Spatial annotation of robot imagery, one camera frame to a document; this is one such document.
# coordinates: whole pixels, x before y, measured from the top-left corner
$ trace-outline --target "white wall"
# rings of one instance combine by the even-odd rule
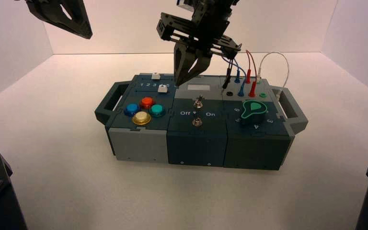
[[[253,52],[319,52],[337,0],[241,0],[226,35]],[[156,31],[161,12],[191,18],[176,0],[84,0],[93,37],[45,24],[55,54],[173,52]]]
[[[0,92],[52,53],[43,23],[25,2],[0,0]]]
[[[322,52],[368,86],[368,0],[339,0]]]

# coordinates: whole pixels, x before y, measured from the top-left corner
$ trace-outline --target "white cable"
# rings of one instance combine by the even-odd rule
[[[269,56],[270,54],[279,54],[279,55],[283,56],[283,57],[284,57],[284,59],[286,60],[286,63],[287,63],[287,77],[286,77],[286,80],[284,81],[284,85],[283,85],[283,87],[282,87],[282,88],[284,88],[284,87],[286,86],[286,84],[287,84],[288,76],[290,75],[290,65],[289,65],[289,63],[288,63],[287,57],[286,57],[286,56],[284,56],[284,54],[282,54],[282,53],[279,53],[279,52],[270,52],[270,53],[266,54],[266,55],[263,57],[262,61],[260,62],[260,65],[259,65],[259,72],[257,73],[257,77],[258,77],[258,79],[259,79],[259,81],[260,81],[260,79],[261,79],[261,77],[260,77],[260,73],[262,72],[262,64],[263,64],[263,61],[264,61],[264,60],[265,60],[265,58],[266,58],[267,56]],[[277,95],[276,95],[276,98],[277,98],[278,100],[280,99],[280,94],[281,94],[281,92],[282,92],[282,90],[279,90],[279,91],[278,91],[278,93],[277,93]]]

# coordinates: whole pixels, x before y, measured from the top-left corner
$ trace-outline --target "red cable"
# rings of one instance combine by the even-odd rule
[[[256,71],[256,64],[254,63],[254,58],[253,58],[253,56],[252,56],[252,54],[248,51],[248,50],[246,50],[246,53],[248,54],[248,57],[249,57],[249,55],[250,55],[250,57],[252,58],[252,61],[253,61],[253,67],[254,67],[254,74],[255,74],[255,78],[254,78],[254,82],[253,82],[253,84],[252,84],[252,87],[251,87],[251,89],[250,89],[250,92],[249,92],[249,96],[250,97],[255,97],[256,96],[256,94],[255,94],[255,89],[256,89],[256,84],[257,84],[257,71]]]
[[[251,72],[251,70],[250,70],[250,57],[249,57],[249,55],[246,53],[246,55],[248,56],[248,61],[249,61],[249,69],[248,69],[248,73],[247,73],[247,75],[246,75],[246,81],[245,81],[245,83],[246,84],[250,84],[250,72]]]
[[[248,50],[246,50],[246,53],[248,54],[248,57],[249,57],[249,55],[250,55],[250,57],[252,58],[252,61],[253,61],[253,67],[254,67],[254,74],[255,74],[255,79],[254,79],[254,81],[255,81],[255,82],[257,82],[257,71],[256,71],[256,64],[254,63],[254,58],[253,58],[252,54],[251,54]]]

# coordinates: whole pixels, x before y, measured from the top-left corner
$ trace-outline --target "metal toggle switch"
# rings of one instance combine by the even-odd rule
[[[202,108],[202,95],[200,95],[194,103],[194,108],[200,109]]]
[[[202,125],[201,118],[199,118],[196,111],[193,112],[193,115],[194,115],[193,125],[195,127],[200,127]]]

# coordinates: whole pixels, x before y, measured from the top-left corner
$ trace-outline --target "white floor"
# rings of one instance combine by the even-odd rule
[[[54,55],[0,94],[0,152],[29,229],[354,229],[368,184],[368,88],[319,53],[287,54],[309,124],[280,171],[117,161],[96,106],[115,81],[171,73],[172,57]],[[226,67],[215,57],[207,74]],[[280,85],[285,71],[271,57],[262,77]]]

